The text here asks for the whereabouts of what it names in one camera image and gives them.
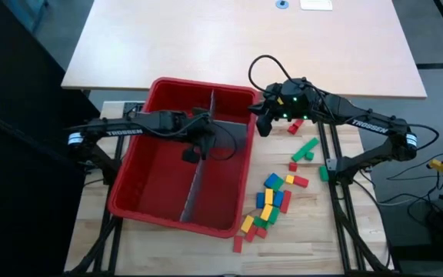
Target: black floor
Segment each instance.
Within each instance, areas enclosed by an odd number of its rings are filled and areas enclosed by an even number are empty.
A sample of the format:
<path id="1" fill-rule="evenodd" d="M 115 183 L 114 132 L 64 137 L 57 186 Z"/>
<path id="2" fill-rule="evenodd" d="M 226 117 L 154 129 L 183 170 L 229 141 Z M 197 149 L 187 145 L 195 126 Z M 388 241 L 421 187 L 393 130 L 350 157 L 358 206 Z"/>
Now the black floor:
<path id="1" fill-rule="evenodd" d="M 393 2 L 415 61 L 443 62 L 443 19 L 433 1 Z M 50 6 L 44 14 L 36 37 L 63 68 L 68 67 L 92 3 L 92 0 L 49 0 Z M 379 201 L 402 192 L 424 195 L 435 184 L 435 178 L 400 182 L 385 180 L 387 176 L 443 152 L 443 70 L 421 70 L 420 75 L 428 94 L 426 100 L 352 99 L 362 108 L 373 108 L 386 115 L 396 115 L 409 123 L 429 125 L 441 133 L 440 139 L 432 147 L 420 151 L 414 162 L 388 162 L 374 168 L 372 178 L 377 184 L 375 193 Z M 93 91 L 90 100 L 98 108 L 102 108 L 103 101 L 144 100 L 145 96 L 145 92 Z M 417 133 L 420 145 L 432 137 L 431 133 L 421 129 L 415 128 L 413 131 Z M 361 138 L 365 149 L 372 149 L 385 139 L 362 131 Z M 431 174 L 432 171 L 422 166 L 405 174 L 405 177 Z M 393 245 L 413 245 L 428 240 L 425 229 L 407 217 L 407 204 L 382 208 L 385 228 Z M 404 272 L 443 276 L 443 262 L 401 262 L 401 267 Z"/>

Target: yellow block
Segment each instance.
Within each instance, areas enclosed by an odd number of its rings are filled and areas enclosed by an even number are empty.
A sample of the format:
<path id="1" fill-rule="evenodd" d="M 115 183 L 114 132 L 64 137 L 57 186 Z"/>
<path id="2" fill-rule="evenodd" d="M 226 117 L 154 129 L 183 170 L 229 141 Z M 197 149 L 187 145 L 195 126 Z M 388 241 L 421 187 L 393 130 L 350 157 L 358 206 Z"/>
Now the yellow block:
<path id="1" fill-rule="evenodd" d="M 245 217 L 244 223 L 242 223 L 242 227 L 240 228 L 243 232 L 249 232 L 252 223 L 254 222 L 254 218 L 250 215 Z"/>
<path id="2" fill-rule="evenodd" d="M 273 207 L 271 205 L 265 205 L 265 208 L 262 209 L 261 219 L 268 221 L 269 215 L 271 214 L 272 210 L 273 210 Z"/>
<path id="3" fill-rule="evenodd" d="M 293 175 L 286 175 L 286 182 L 290 183 L 290 184 L 293 184 L 293 179 L 294 178 L 295 177 Z"/>
<path id="4" fill-rule="evenodd" d="M 272 189 L 266 189 L 265 191 L 265 204 L 272 205 L 273 204 L 273 196 L 275 194 L 273 193 Z"/>

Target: desk surface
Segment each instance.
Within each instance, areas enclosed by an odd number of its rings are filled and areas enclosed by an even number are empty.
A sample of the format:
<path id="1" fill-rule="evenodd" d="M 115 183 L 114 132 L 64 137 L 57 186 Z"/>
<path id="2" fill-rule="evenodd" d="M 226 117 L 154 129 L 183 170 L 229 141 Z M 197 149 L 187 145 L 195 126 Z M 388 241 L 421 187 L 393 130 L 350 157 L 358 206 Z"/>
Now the desk surface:
<path id="1" fill-rule="evenodd" d="M 147 89 L 159 77 L 251 86 L 262 54 L 289 74 L 341 95 L 425 98 L 391 0 L 334 0 L 332 12 L 298 0 L 95 0 L 62 86 Z M 277 65 L 253 71 L 282 82 Z"/>
<path id="2" fill-rule="evenodd" d="M 122 115 L 123 102 L 106 102 L 102 116 Z M 288 173 L 288 162 L 304 142 L 318 137 L 317 126 L 305 123 L 297 135 L 286 132 L 287 122 L 276 122 L 271 135 L 255 134 L 243 214 L 255 209 L 255 193 L 263 190 L 270 172 Z M 358 130 L 339 126 L 343 155 L 363 152 Z M 104 138 L 99 145 L 113 157 L 116 138 Z M 315 148 L 312 162 L 299 162 L 298 174 L 309 179 L 306 189 L 285 184 L 292 191 L 287 214 L 268 230 L 266 239 L 256 237 L 244 242 L 242 254 L 231 251 L 233 239 L 219 239 L 192 232 L 170 229 L 144 222 L 125 220 L 119 246 L 118 275 L 301 275 L 342 273 L 338 239 L 327 183 L 320 181 L 318 167 L 323 164 L 321 146 Z M 371 184 L 357 175 L 357 180 L 374 194 Z M 87 182 L 100 179 L 96 172 Z M 387 260 L 385 234 L 380 215 L 371 199 L 356 185 L 351 186 L 359 232 L 382 262 Z M 79 263 L 95 242 L 102 221 L 107 188 L 101 183 L 88 185 L 82 195 L 78 218 L 69 249 L 66 269 Z M 104 268 L 108 264 L 111 239 L 105 250 Z M 354 254 L 348 246 L 352 265 Z"/>

